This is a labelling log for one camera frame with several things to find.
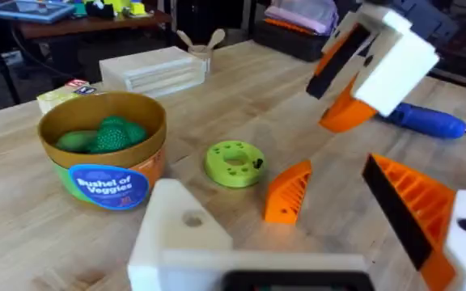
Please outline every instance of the toy bucket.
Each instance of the toy bucket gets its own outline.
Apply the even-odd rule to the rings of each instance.
[[[121,116],[141,125],[149,137],[106,154],[72,153],[54,146],[63,134],[95,130],[108,116]],[[42,117],[38,133],[68,192],[106,209],[130,209],[140,204],[163,173],[166,113],[161,104],[144,95],[107,92],[68,100]]]

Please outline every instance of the cable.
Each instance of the cable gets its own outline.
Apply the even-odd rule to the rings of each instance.
[[[15,34],[15,27],[12,25],[11,26],[11,33],[12,33],[12,37],[14,38],[14,41],[15,43],[17,44],[17,46],[19,47],[19,49],[21,50],[21,52],[23,52],[24,54],[27,55],[28,58],[30,58],[32,61],[36,62],[38,65],[41,65],[42,67],[46,68],[47,70],[50,70],[52,72],[54,72],[55,74],[58,74],[58,75],[61,75],[63,77],[67,77],[67,78],[72,78],[72,79],[76,79],[77,77],[75,77],[74,75],[72,74],[69,74],[69,73],[64,73],[64,72],[61,72],[60,70],[57,70],[55,68],[53,68],[52,66],[50,65],[47,65],[45,64],[44,62],[38,60],[36,57],[33,56],[33,54],[31,54],[30,52],[28,52],[23,44],[21,43],[21,41],[19,40],[19,38],[17,37],[17,35]]]

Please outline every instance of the white 3d printed part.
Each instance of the white 3d printed part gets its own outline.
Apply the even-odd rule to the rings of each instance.
[[[133,291],[219,291],[232,270],[365,271],[360,255],[234,251],[232,239],[175,179],[152,192],[128,274]]]

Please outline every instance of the bushel of veggies label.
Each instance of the bushel of veggies label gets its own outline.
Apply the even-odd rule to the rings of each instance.
[[[70,168],[78,189],[106,209],[130,209],[146,197],[149,182],[136,171],[121,167],[80,164]]]

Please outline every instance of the white wooden box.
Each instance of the white wooden box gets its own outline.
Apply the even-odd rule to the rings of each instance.
[[[205,62],[177,48],[100,61],[104,89],[159,97],[204,82]]]

